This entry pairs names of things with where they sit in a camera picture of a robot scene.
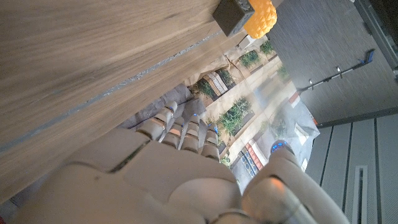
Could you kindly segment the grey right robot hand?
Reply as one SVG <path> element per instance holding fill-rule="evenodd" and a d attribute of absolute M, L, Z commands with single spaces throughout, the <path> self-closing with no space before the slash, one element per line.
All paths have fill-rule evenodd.
<path fill-rule="evenodd" d="M 74 152 L 18 209 L 14 223 L 346 223 L 283 140 L 244 191 L 220 161 L 218 129 L 174 118 L 167 103 L 139 129 Z"/>

